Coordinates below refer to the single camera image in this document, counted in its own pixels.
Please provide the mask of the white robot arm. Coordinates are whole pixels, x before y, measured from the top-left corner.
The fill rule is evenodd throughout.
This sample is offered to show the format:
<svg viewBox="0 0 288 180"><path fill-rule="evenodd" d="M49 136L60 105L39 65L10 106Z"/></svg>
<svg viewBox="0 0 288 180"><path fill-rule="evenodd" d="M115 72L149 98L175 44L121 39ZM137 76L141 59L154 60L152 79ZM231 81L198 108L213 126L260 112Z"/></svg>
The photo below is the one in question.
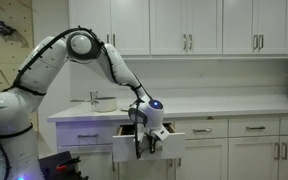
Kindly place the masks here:
<svg viewBox="0 0 288 180"><path fill-rule="evenodd" d="M29 116L38 109L50 84L68 61L95 61L109 81L128 86L135 93L128 116L135 125L136 143L147 136L149 148L154 151L155 143L169 136L163 126L163 104L147 93L117 49L101 41L90 29L68 29L43 39L19 67L12 85L0 92L0 180L45 179L39 163L37 135Z"/></svg>

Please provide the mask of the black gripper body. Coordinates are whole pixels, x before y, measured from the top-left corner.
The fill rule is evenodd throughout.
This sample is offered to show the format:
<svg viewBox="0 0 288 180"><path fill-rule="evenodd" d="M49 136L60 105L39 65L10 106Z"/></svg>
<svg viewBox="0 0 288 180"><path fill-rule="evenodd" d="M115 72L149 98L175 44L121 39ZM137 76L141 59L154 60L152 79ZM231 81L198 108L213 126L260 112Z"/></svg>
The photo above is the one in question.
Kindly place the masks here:
<svg viewBox="0 0 288 180"><path fill-rule="evenodd" d="M154 136L151 136L151 135L148 135L148 134L146 134L146 139L147 139L147 141L148 141L149 146L150 146L150 141L151 141L152 139L155 139L156 142L159 141L159 138L154 137Z"/></svg>

